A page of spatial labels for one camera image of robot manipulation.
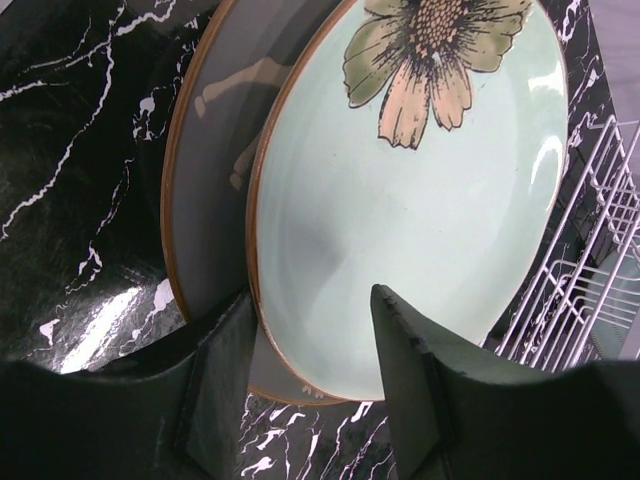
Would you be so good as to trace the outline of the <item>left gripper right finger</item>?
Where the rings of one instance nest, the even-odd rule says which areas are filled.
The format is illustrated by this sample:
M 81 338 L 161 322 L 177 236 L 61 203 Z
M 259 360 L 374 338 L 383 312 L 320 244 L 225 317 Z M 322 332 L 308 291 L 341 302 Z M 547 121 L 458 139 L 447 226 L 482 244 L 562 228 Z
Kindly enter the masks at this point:
M 635 479 L 639 365 L 560 373 L 511 362 L 371 290 L 385 405 L 401 479 Z

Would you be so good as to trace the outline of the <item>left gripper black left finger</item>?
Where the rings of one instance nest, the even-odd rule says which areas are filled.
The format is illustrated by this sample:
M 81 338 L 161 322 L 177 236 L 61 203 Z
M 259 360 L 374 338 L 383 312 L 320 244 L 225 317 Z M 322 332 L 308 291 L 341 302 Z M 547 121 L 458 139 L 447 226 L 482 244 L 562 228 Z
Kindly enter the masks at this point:
M 5 479 L 229 479 L 257 321 L 237 293 L 95 371 L 1 365 Z

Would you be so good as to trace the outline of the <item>green plate with flower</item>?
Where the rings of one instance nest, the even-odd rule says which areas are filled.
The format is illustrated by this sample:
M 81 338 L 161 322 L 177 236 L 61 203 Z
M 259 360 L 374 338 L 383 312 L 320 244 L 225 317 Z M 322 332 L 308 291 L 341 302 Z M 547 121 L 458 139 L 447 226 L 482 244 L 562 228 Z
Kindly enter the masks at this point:
M 566 158 L 562 48 L 535 3 L 505 65 L 476 85 L 454 133 L 415 151 L 375 138 L 351 110 L 338 51 L 363 3 L 334 9 L 281 89 L 254 161 L 247 258 L 266 335 L 322 395 L 383 398 L 370 291 L 391 287 L 481 344 L 529 272 Z

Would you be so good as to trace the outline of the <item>grey reindeer snowflake plate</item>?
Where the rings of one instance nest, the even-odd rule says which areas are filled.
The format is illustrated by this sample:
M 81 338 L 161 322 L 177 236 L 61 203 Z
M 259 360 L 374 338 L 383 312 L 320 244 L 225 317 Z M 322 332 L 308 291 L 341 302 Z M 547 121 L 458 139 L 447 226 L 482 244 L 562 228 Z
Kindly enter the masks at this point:
M 263 126 L 331 1 L 224 1 L 196 48 L 165 149 L 160 218 L 174 298 L 188 321 L 248 283 L 245 211 Z

